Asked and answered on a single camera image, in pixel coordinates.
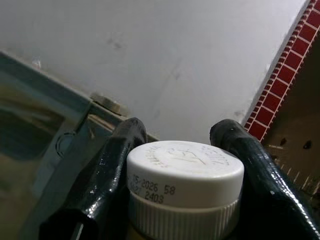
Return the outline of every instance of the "red brick pattern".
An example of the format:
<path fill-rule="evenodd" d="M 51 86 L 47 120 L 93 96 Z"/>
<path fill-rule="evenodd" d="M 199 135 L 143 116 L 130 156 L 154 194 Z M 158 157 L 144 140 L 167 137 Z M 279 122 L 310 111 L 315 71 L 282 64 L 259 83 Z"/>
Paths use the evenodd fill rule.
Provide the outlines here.
<path fill-rule="evenodd" d="M 267 134 L 319 31 L 320 0 L 310 0 L 244 125 L 259 141 Z"/>
<path fill-rule="evenodd" d="M 292 46 L 292 50 L 300 55 L 304 55 L 309 47 L 309 43 L 297 38 Z"/>

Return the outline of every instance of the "reflective surface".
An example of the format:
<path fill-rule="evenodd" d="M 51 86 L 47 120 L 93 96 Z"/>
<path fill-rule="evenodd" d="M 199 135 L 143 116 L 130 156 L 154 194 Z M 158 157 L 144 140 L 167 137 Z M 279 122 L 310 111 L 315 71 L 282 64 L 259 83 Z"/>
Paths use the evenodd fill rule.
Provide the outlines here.
<path fill-rule="evenodd" d="M 15 239 L 37 202 L 32 193 L 37 169 L 63 121 L 14 86 L 0 84 L 1 238 Z"/>
<path fill-rule="evenodd" d="M 319 223 L 310 206 L 256 138 L 226 119 L 211 128 L 210 142 L 244 164 L 238 226 L 242 238 L 320 239 Z"/>

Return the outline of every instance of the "pill bottle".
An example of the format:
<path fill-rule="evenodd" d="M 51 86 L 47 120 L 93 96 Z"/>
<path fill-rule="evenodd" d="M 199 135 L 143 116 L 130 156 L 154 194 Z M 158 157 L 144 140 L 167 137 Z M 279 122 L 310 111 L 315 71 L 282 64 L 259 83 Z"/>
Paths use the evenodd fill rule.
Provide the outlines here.
<path fill-rule="evenodd" d="M 220 148 L 156 141 L 127 156 L 128 240 L 222 240 L 239 219 L 242 162 Z"/>

